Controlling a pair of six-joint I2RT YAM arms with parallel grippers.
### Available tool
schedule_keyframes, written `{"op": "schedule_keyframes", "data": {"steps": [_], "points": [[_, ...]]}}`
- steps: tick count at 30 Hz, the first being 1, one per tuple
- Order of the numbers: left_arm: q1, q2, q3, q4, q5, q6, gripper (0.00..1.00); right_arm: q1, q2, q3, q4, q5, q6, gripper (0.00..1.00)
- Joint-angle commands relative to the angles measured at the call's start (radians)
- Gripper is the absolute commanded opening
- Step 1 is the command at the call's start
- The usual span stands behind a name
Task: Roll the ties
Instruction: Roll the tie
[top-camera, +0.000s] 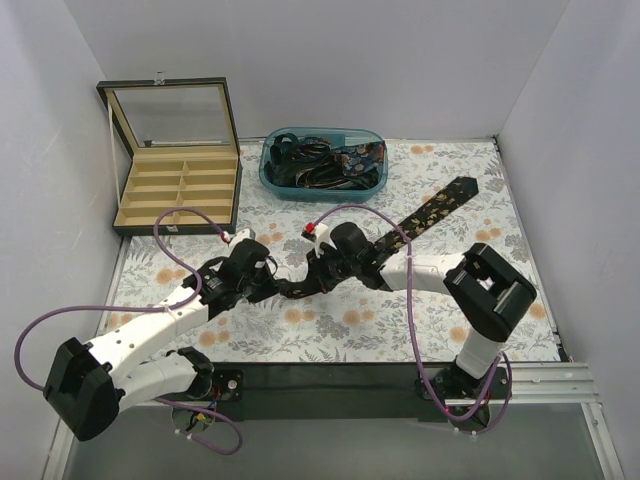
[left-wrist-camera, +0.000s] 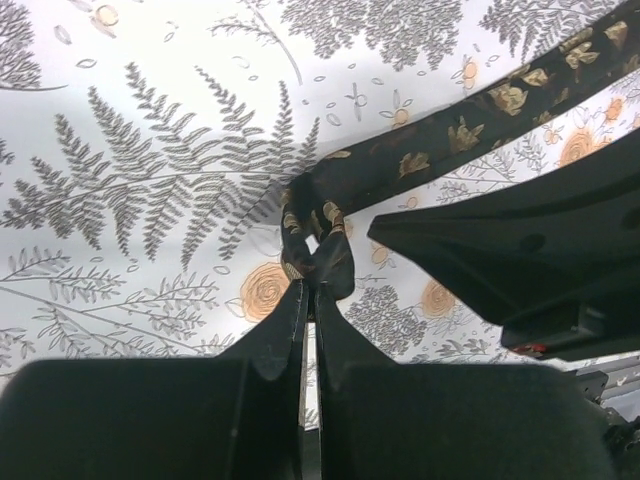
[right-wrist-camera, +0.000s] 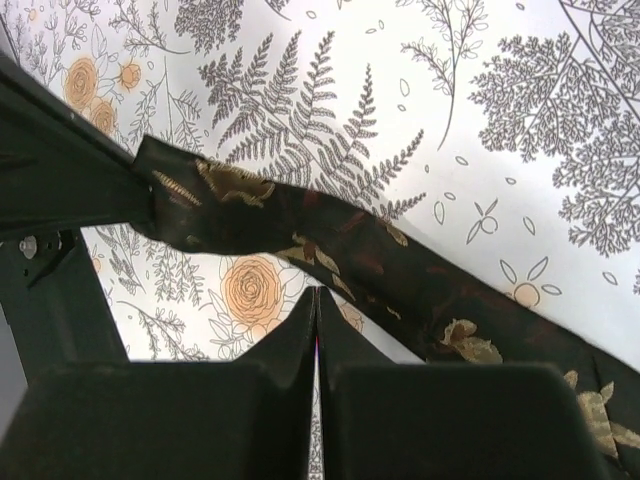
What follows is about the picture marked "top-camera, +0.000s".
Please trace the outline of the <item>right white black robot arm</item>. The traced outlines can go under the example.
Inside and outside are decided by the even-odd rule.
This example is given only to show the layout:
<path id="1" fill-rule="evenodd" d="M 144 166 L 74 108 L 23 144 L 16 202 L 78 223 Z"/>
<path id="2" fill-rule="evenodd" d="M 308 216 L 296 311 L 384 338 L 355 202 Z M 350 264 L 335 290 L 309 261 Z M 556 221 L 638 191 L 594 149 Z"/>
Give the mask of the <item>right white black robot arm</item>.
<path id="1" fill-rule="evenodd" d="M 352 222 L 334 229 L 311 223 L 302 236 L 314 243 L 307 276 L 295 289 L 303 296 L 329 292 L 354 277 L 371 290 L 417 290 L 454 299 L 470 330 L 451 366 L 431 379 L 444 398 L 471 398 L 486 389 L 492 364 L 537 297 L 532 283 L 485 243 L 441 256 L 397 247 L 376 251 Z"/>

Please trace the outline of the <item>black gold floral tie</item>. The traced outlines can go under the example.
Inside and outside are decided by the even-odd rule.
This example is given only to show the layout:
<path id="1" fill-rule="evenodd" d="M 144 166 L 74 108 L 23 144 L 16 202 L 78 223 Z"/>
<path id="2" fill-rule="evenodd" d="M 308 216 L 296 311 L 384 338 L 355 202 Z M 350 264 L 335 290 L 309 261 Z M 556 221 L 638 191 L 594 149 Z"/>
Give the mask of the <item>black gold floral tie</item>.
<path id="1" fill-rule="evenodd" d="M 377 252 L 376 263 L 380 266 L 410 241 L 425 233 L 431 227 L 445 219 L 449 214 L 463 206 L 479 192 L 477 180 L 472 177 L 457 177 L 434 197 L 420 206 L 414 213 L 402 220 L 398 226 L 372 242 Z M 278 281 L 279 293 L 288 299 L 301 299 L 312 295 L 300 295 L 299 283 L 280 279 Z M 383 284 L 380 290 L 388 291 L 390 288 Z"/>

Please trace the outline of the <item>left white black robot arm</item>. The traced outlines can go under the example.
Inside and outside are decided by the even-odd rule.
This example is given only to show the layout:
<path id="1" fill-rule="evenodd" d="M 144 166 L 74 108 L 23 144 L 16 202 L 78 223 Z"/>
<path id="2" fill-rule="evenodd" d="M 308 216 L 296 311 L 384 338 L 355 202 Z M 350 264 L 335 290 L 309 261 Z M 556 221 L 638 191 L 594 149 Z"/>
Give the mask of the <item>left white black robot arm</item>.
<path id="1" fill-rule="evenodd" d="M 154 312 L 86 343 L 75 338 L 63 343 L 44 397 L 80 441 L 95 438 L 139 403 L 168 394 L 203 399 L 212 390 L 214 372 L 203 353 L 183 347 L 159 360 L 153 354 L 238 301 L 262 300 L 277 291 L 268 248 L 251 238 L 234 240 L 227 256 L 185 277 Z"/>

